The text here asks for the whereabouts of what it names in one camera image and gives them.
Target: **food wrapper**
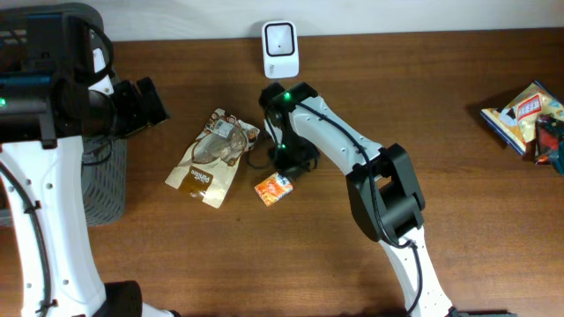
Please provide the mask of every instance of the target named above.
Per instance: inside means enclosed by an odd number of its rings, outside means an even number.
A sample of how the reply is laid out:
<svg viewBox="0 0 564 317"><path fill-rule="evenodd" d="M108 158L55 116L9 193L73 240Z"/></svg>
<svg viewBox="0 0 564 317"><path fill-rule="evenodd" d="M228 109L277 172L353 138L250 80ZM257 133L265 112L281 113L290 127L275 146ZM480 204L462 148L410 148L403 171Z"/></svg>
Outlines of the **food wrapper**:
<svg viewBox="0 0 564 317"><path fill-rule="evenodd" d="M538 81L505 107L481 111L490 127L521 155L527 143L535 140L535 122L542 114L564 120L564 107Z"/></svg>
<svg viewBox="0 0 564 317"><path fill-rule="evenodd" d="M279 201L292 190L292 183L278 172L272 174L266 180L255 186L256 193L261 197L267 207Z"/></svg>
<svg viewBox="0 0 564 317"><path fill-rule="evenodd" d="M216 109L165 183L219 208L241 155L252 150L259 131L223 109Z"/></svg>

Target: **wooden table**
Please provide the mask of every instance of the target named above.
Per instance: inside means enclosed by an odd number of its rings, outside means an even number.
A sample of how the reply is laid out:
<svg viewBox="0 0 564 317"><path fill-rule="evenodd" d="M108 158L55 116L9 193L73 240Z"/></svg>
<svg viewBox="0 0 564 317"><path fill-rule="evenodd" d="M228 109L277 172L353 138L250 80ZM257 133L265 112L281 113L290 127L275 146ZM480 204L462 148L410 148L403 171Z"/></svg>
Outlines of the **wooden table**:
<svg viewBox="0 0 564 317"><path fill-rule="evenodd" d="M462 310L521 316L564 310L564 178L522 162L479 118L531 80L564 98L564 29L300 38L301 72L366 137L402 144L427 199L427 243ZM216 107L261 125L258 39L115 44L122 78L150 76L173 119L129 141L127 209L89 229L103 281L137 280L144 299L188 316L328 316L403 305L390 263L351 216L327 158L266 208L271 171L240 164L215 210L164 184ZM266 147L253 153L265 159ZM0 229L0 307L15 316L22 281Z"/></svg>

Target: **white wall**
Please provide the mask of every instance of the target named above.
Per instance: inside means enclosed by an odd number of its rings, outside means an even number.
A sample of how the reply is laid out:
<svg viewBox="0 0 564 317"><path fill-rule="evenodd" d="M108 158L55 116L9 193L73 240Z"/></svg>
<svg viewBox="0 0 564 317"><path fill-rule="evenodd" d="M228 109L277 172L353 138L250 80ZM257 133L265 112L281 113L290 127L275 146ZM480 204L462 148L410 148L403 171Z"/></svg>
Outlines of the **white wall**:
<svg viewBox="0 0 564 317"><path fill-rule="evenodd" d="M71 1L0 0L0 8ZM564 0L85 0L113 41L260 36L290 19L299 35L564 26Z"/></svg>

